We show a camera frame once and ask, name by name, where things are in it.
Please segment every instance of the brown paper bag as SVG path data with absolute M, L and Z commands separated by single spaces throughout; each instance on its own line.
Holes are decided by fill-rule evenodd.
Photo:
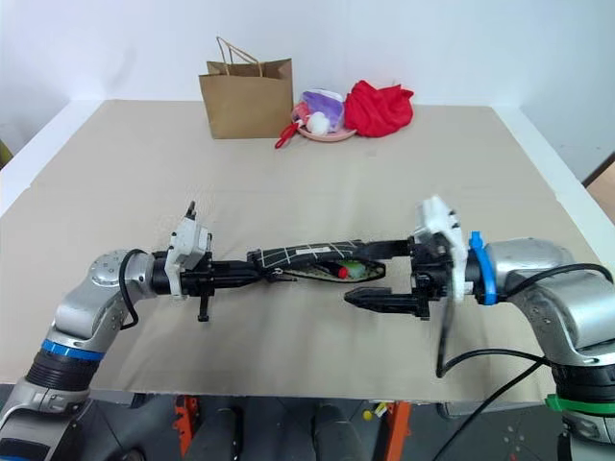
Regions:
M 260 62 L 228 41 L 216 39 L 222 62 L 208 61 L 209 74 L 199 76 L 211 137 L 278 137 L 290 123 L 292 61 Z M 235 64 L 233 54 L 247 63 Z

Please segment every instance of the pink plate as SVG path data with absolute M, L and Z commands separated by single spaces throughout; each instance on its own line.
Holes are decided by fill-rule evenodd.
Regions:
M 324 136 L 317 136 L 316 134 L 310 133 L 306 127 L 299 127 L 298 132 L 309 139 L 313 139 L 314 141 L 337 142 L 343 141 L 344 139 L 348 139 L 349 137 L 354 136 L 357 130 L 341 128 L 335 133 L 327 133 Z

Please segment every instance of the red cloth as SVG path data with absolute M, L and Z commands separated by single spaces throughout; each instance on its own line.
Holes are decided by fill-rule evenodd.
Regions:
M 413 94 L 401 85 L 375 89 L 361 80 L 346 97 L 344 125 L 362 136 L 395 133 L 412 120 L 410 97 Z

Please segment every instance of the beige table surface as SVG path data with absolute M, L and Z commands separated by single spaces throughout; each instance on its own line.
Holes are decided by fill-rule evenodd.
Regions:
M 22 376 L 63 295 L 98 255 L 168 245 L 188 202 L 213 232 L 214 257 L 361 238 L 404 238 L 414 208 L 437 193 L 466 234 L 551 238 L 595 260 L 574 223 L 490 108 L 419 106 L 382 139 L 319 144 L 209 137 L 201 103 L 107 102 L 0 221 L 0 380 Z M 407 259 L 374 285 L 407 291 Z M 219 290 L 211 322 L 198 300 L 137 305 L 94 388 L 206 394 L 479 400 L 525 369 L 482 357 L 434 375 L 441 305 L 432 320 L 379 315 L 342 300 L 348 287 L 302 280 Z M 485 346 L 540 353 L 511 304 L 457 310 L 449 354 Z M 538 372 L 507 394 L 539 400 Z

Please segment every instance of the white ball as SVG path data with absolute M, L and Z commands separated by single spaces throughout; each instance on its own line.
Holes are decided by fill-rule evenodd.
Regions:
M 306 126 L 312 134 L 324 136 L 329 132 L 331 122 L 323 112 L 315 112 L 307 120 Z

